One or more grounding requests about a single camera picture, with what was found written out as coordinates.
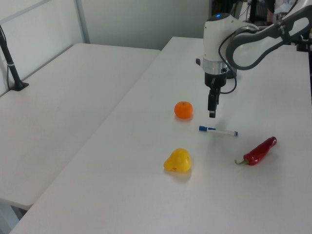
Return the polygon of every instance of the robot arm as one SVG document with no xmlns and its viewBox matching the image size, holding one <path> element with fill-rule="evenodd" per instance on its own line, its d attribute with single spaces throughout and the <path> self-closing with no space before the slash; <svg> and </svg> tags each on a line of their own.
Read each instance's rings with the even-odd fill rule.
<svg viewBox="0 0 312 234">
<path fill-rule="evenodd" d="M 233 37 L 226 48 L 226 59 L 236 69 L 251 69 L 268 53 L 296 40 L 311 28 L 312 0 L 301 0 L 287 16 L 265 30 Z"/>
<path fill-rule="evenodd" d="M 286 17 L 260 31 L 229 14 L 217 14 L 205 23 L 205 84 L 210 87 L 209 116 L 215 117 L 221 87 L 227 78 L 236 79 L 236 70 L 257 66 L 271 51 L 296 40 L 312 28 L 312 0 L 299 0 Z"/>
</svg>

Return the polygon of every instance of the white wall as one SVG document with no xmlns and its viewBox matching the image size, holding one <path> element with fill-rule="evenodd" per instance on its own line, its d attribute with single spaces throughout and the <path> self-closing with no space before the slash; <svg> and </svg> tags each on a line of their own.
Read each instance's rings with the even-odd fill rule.
<svg viewBox="0 0 312 234">
<path fill-rule="evenodd" d="M 172 36 L 202 38 L 211 0 L 77 0 L 86 41 L 162 49 Z"/>
<path fill-rule="evenodd" d="M 1 25 L 22 80 L 66 48 L 83 42 L 75 0 L 50 0 Z M 6 61 L 0 50 L 0 95 L 6 90 Z"/>
</svg>

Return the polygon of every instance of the table leg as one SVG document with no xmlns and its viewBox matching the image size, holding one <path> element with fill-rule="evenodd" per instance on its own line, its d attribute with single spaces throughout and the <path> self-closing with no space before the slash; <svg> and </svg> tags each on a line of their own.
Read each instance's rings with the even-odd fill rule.
<svg viewBox="0 0 312 234">
<path fill-rule="evenodd" d="M 10 205 L 0 203 L 0 234 L 9 234 L 19 222 Z"/>
</svg>

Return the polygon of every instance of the orange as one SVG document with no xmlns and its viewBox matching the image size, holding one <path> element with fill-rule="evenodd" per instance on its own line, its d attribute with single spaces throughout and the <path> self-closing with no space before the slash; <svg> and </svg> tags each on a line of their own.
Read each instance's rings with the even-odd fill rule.
<svg viewBox="0 0 312 234">
<path fill-rule="evenodd" d="M 190 118 L 193 114 L 193 106 L 187 101 L 178 102 L 175 105 L 175 114 L 178 118 Z"/>
</svg>

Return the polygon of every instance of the black cable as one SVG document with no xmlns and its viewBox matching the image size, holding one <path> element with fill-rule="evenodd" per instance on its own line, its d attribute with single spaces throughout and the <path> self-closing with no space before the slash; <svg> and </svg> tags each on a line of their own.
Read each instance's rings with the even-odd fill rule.
<svg viewBox="0 0 312 234">
<path fill-rule="evenodd" d="M 2 33 L 3 38 L 4 38 L 4 40 L 5 40 L 5 43 L 7 43 L 7 42 L 6 42 L 5 33 L 4 33 L 4 30 L 3 30 L 2 27 L 1 27 L 1 24 L 0 24 L 0 30 L 1 30 L 1 33 Z M 10 91 L 10 85 L 9 85 L 9 65 L 7 65 L 7 69 L 6 69 L 6 84 L 7 84 L 7 86 L 8 86 L 8 90 Z"/>
<path fill-rule="evenodd" d="M 8 85 L 8 90 L 10 91 L 10 85 L 9 85 L 9 65 L 7 65 L 7 70 L 6 70 L 6 84 Z"/>
<path fill-rule="evenodd" d="M 293 5 L 292 5 L 291 9 L 289 10 L 289 12 L 293 10 L 293 8 L 294 8 L 294 6 L 296 6 L 297 2 L 298 2 L 298 0 L 296 0 L 296 1 L 293 3 Z"/>
<path fill-rule="evenodd" d="M 4 30 L 3 30 L 2 27 L 1 27 L 1 24 L 0 24 L 0 30 L 1 30 L 1 33 L 2 33 L 2 35 L 3 35 L 3 37 L 4 37 L 5 43 L 6 43 L 5 33 L 4 33 Z"/>
<path fill-rule="evenodd" d="M 250 5 L 247 7 L 247 13 L 246 13 L 246 19 L 245 21 L 247 21 L 247 15 L 248 15 L 248 9 L 249 9 Z"/>
<path fill-rule="evenodd" d="M 224 39 L 224 41 L 220 44 L 219 50 L 218 50 L 220 58 L 221 58 L 222 61 L 225 63 L 225 65 L 227 65 L 227 67 L 230 69 L 230 71 L 233 73 L 233 75 L 234 75 L 234 80 L 235 80 L 234 88 L 233 88 L 231 91 L 228 91 L 228 92 L 220 92 L 221 94 L 230 94 L 230 93 L 233 92 L 233 91 L 236 89 L 236 87 L 237 87 L 236 73 L 233 71 L 233 69 L 230 67 L 230 65 L 227 63 L 227 61 L 226 61 L 226 60 L 224 59 L 224 57 L 221 55 L 221 47 L 222 47 L 223 44 L 227 41 L 227 39 L 229 39 L 231 36 L 234 35 L 234 33 L 235 33 L 235 32 L 231 33 L 230 35 L 228 35 L 228 36 Z"/>
<path fill-rule="evenodd" d="M 246 11 L 248 11 L 249 6 L 250 6 L 250 5 L 248 5 L 248 7 L 246 8 L 246 10 L 245 10 L 238 18 L 240 18 Z"/>
<path fill-rule="evenodd" d="M 261 31 L 261 29 L 253 30 L 253 31 L 251 31 L 250 29 L 246 29 L 246 30 L 242 31 L 241 33 L 245 33 L 245 32 L 256 33 L 256 32 L 259 32 L 259 31 Z M 236 33 L 236 32 L 233 32 L 233 33 L 231 33 L 230 35 L 228 35 L 228 36 L 224 39 L 224 41 L 220 44 L 219 50 L 218 50 L 220 58 L 221 58 L 222 61 L 225 63 L 225 65 L 227 65 L 227 67 L 230 69 L 230 71 L 233 73 L 233 75 L 234 75 L 234 80 L 235 80 L 234 88 L 233 88 L 231 91 L 228 91 L 228 92 L 220 92 L 221 94 L 230 94 L 230 93 L 232 93 L 232 92 L 236 89 L 236 87 L 237 87 L 236 73 L 233 71 L 233 69 L 231 68 L 231 66 L 227 63 L 227 61 L 224 59 L 224 57 L 223 57 L 222 54 L 221 54 L 221 47 L 222 47 L 223 44 L 224 44 L 231 36 L 233 36 L 235 33 Z"/>
</svg>

